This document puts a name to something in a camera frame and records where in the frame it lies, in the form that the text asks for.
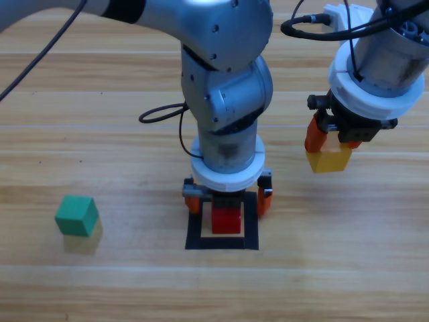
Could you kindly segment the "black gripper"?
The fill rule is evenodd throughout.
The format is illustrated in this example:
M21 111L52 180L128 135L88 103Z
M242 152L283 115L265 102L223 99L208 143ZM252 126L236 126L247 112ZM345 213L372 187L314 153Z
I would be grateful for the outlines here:
M337 131L339 142L356 149L363 142L370 142L380 130L398 125L397 119L380 121L362 117L347 109L333 94L309 95L307 104L310 110L316 110L304 142L308 153L321 152L330 131Z
M257 180L257 215L263 217L271 207L273 197L272 170L263 170ZM237 208L241 206L242 191L220 192L196 184L192 177L184 179L182 196L189 213L199 215L201 204L211 202L216 208Z

